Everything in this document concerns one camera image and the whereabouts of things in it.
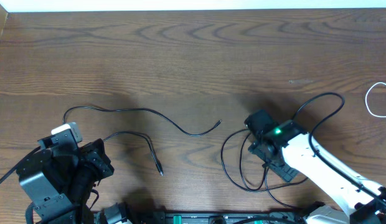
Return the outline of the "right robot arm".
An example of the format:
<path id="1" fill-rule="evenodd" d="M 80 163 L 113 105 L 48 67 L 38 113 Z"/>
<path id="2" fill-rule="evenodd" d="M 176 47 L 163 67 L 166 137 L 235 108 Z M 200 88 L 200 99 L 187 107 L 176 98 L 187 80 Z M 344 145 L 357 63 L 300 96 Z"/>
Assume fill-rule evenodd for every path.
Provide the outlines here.
<path id="1" fill-rule="evenodd" d="M 259 110 L 245 125 L 255 137 L 252 154 L 285 182 L 302 173 L 340 208 L 319 204 L 304 215 L 306 223 L 386 223 L 386 187 L 345 165 L 298 123 L 290 119 L 279 124 Z"/>

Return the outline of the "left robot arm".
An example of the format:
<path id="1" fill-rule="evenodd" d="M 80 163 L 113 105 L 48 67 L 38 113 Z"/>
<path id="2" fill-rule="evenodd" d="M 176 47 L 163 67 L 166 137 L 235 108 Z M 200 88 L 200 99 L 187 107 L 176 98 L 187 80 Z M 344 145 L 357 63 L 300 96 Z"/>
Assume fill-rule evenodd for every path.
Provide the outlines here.
<path id="1" fill-rule="evenodd" d="M 72 140 L 59 141 L 17 170 L 41 223 L 94 223 L 87 201 L 95 183 L 113 173 L 102 139 L 82 147 Z"/>

